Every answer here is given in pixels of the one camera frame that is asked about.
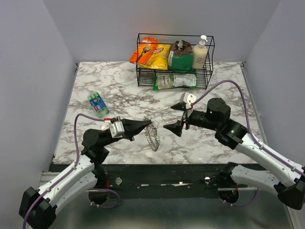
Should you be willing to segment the metal toothed key ring disc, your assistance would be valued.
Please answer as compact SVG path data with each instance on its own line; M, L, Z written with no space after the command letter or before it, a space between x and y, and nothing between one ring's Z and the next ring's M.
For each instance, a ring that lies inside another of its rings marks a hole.
M156 152L160 146L160 137L157 133L157 126L155 125L154 121L149 119L148 117L143 118L144 121L151 121L151 123L145 127L144 134L147 139L148 145L150 146L151 150Z

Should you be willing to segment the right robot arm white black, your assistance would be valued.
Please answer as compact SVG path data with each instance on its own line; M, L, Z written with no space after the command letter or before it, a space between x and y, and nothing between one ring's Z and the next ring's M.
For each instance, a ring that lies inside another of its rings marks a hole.
M181 120L164 128L177 136L191 125L213 130L215 138L224 146L236 150L257 162L264 169L252 170L237 163L228 163L219 175L225 187L242 184L262 189L277 196L286 206L301 210L305 203L305 168L282 156L257 137L242 124L230 118L231 108L221 98L212 98L205 112L187 110L187 103L180 100L171 106L183 111Z

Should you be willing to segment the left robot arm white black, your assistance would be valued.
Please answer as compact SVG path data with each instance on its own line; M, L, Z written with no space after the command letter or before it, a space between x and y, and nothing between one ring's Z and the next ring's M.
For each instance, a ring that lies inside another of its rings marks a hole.
M46 184L28 188L22 196L19 215L23 228L47 229L61 210L82 192L102 188L106 177L101 164L109 151L107 145L122 139L134 140L151 120L129 120L120 117L105 118L105 130L88 129L83 135L83 150L77 151L76 160Z

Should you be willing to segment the green white snack bag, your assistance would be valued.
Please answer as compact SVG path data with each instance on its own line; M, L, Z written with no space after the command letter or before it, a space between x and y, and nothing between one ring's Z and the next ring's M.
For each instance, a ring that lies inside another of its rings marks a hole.
M154 78L153 90L163 90L178 87L197 88L195 74L158 74Z

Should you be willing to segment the green blue sponge pack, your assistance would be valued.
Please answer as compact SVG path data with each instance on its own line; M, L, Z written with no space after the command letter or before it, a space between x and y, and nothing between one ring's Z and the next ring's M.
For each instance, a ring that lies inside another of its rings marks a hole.
M109 110L98 92L88 96L88 100L99 118L109 113Z

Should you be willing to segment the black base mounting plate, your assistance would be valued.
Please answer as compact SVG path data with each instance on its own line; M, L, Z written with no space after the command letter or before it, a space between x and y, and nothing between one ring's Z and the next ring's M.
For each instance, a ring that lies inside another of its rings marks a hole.
M67 202L89 190L110 187L122 199L219 198L234 201L236 187L256 187L274 195L279 180L257 164L111 165L79 163L50 192L51 200Z

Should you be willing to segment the brown green coffee bag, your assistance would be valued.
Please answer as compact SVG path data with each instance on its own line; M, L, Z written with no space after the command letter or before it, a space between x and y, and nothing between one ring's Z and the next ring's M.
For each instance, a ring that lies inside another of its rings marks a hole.
M190 71L193 64L193 48L185 40L171 44L168 56L168 70L185 73Z

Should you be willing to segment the yellow chips bag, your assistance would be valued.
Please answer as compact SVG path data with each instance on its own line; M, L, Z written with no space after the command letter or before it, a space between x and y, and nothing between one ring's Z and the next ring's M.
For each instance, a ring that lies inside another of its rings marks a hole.
M155 70L167 70L169 49L169 44L157 44L143 67Z

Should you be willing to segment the cream lotion pump bottle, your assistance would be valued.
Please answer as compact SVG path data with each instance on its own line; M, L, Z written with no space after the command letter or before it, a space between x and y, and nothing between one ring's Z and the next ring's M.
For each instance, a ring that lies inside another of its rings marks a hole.
M193 48L193 64L192 68L200 69L203 68L206 56L208 54L208 49L205 44L208 42L207 36L202 35L200 37L199 43Z

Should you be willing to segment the orange razor box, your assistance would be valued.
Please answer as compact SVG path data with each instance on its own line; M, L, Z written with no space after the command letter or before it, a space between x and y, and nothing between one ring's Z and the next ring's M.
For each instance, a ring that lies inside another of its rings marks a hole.
M158 44L157 39L152 37L144 37L142 41L137 44L137 49L129 58L129 62L138 64L141 67L148 67L149 58Z

